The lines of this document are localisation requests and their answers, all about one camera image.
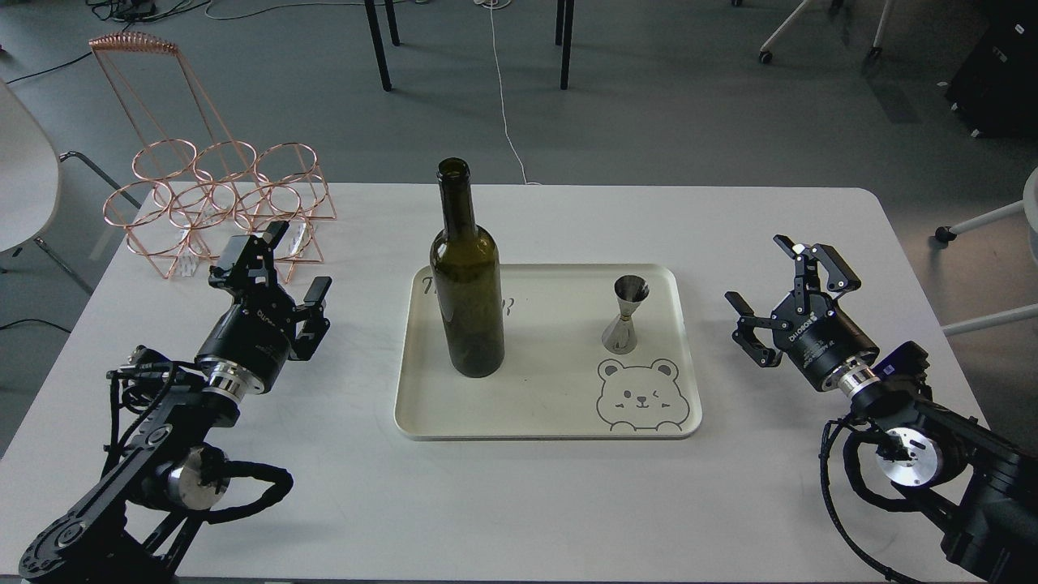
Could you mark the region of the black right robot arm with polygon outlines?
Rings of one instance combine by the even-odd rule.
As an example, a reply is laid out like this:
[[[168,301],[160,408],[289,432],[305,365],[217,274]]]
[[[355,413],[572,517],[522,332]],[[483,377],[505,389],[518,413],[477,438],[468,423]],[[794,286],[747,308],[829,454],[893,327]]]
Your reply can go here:
[[[731,336],[759,367],[774,368],[788,356],[816,391],[838,389],[849,399],[849,413],[826,423],[819,453],[834,527],[847,535],[828,474],[834,443],[847,429],[844,468],[864,502],[924,515],[943,532],[946,559],[986,582],[1034,583],[1035,456],[934,402],[928,355],[914,341],[879,361],[878,347],[839,307],[861,279],[834,247],[774,240],[795,265],[792,288],[766,317],[727,291],[739,316]]]

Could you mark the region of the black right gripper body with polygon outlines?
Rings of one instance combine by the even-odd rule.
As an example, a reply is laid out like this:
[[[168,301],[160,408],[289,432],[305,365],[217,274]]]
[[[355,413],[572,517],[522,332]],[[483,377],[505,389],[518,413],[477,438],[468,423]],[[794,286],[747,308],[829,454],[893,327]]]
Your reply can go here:
[[[826,378],[846,362],[875,362],[879,349],[838,305],[845,291],[861,288],[834,247],[804,247],[793,259],[791,291],[768,316],[740,317],[735,341],[762,368],[774,368],[783,355],[819,392]]]

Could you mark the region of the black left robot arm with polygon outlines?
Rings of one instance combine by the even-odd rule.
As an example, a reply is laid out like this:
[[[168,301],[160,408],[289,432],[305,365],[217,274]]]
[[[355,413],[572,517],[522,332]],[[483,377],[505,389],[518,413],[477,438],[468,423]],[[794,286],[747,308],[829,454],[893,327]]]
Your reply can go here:
[[[329,329],[330,277],[315,278],[301,303],[279,284],[275,250],[289,226],[229,238],[208,282],[233,303],[191,363],[140,346],[107,373],[112,419],[122,408],[136,418],[111,430],[99,482],[26,548],[23,579],[171,583],[201,526],[285,499],[286,469],[231,461],[204,437],[236,424],[245,396],[269,392],[289,361],[310,359]]]

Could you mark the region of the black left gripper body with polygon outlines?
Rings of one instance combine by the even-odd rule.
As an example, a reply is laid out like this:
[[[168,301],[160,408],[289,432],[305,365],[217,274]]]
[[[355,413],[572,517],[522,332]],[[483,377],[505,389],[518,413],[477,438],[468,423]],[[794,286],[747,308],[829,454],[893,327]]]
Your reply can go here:
[[[281,287],[274,251],[264,237],[233,237],[210,269],[208,284],[229,291],[233,303],[195,358],[208,391],[269,392],[283,365],[309,361],[330,328],[325,306],[296,303]]]

